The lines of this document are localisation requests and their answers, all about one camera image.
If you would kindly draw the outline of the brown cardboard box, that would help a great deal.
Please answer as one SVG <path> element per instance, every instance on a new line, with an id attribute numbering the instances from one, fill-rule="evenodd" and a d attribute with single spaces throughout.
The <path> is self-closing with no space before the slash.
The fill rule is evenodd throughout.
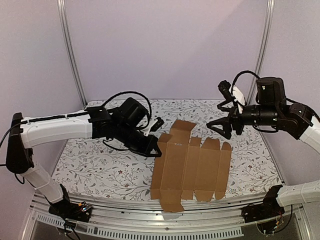
<path id="1" fill-rule="evenodd" d="M 184 211 L 183 200 L 221 200 L 227 192 L 232 158 L 228 142 L 192 137 L 196 124 L 177 119 L 158 141 L 162 152 L 155 158 L 150 198 L 159 200 L 166 213 Z"/>

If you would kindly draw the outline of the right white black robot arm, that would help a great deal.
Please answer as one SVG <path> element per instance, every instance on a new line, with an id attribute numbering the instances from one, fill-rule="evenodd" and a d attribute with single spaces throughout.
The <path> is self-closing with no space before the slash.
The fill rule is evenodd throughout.
<path id="1" fill-rule="evenodd" d="M 319 152 L 320 117 L 316 112 L 303 103 L 287 98 L 284 82 L 279 77 L 257 77 L 255 83 L 256 104 L 248 105 L 234 82 L 221 81 L 218 89 L 225 100 L 217 107 L 228 115 L 210 121 L 206 126 L 228 140 L 232 131 L 241 135 L 245 126 L 254 129 L 269 126 L 271 133 L 284 131 Z M 286 206 L 319 200 L 318 180 L 297 185 L 275 185 L 265 195 L 258 213 L 262 218 L 269 218 Z"/>

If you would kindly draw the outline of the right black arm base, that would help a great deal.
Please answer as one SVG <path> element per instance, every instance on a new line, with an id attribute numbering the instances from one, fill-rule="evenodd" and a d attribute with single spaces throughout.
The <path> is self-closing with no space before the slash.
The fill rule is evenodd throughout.
<path id="1" fill-rule="evenodd" d="M 272 186 L 264 196 L 262 203 L 248 204 L 241 208 L 241 216 L 244 222 L 250 223 L 284 214 L 284 207 L 280 206 L 276 200 L 278 192 L 282 187 L 283 185 Z"/>

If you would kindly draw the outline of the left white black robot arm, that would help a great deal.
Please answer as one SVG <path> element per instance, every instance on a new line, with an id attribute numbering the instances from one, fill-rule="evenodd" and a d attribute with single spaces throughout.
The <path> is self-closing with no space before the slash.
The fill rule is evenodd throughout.
<path id="1" fill-rule="evenodd" d="M 126 151 L 147 158 L 160 157 L 158 138 L 151 134 L 163 124 L 151 121 L 152 110 L 129 97 L 119 107 L 107 109 L 104 104 L 87 107 L 73 113 L 23 117 L 13 115 L 11 126 L 4 134 L 8 138 L 4 166 L 22 176 L 47 199 L 50 206 L 63 217 L 70 217 L 74 208 L 85 207 L 70 202 L 63 185 L 55 182 L 42 166 L 33 161 L 33 147 L 69 139 L 117 140 Z"/>

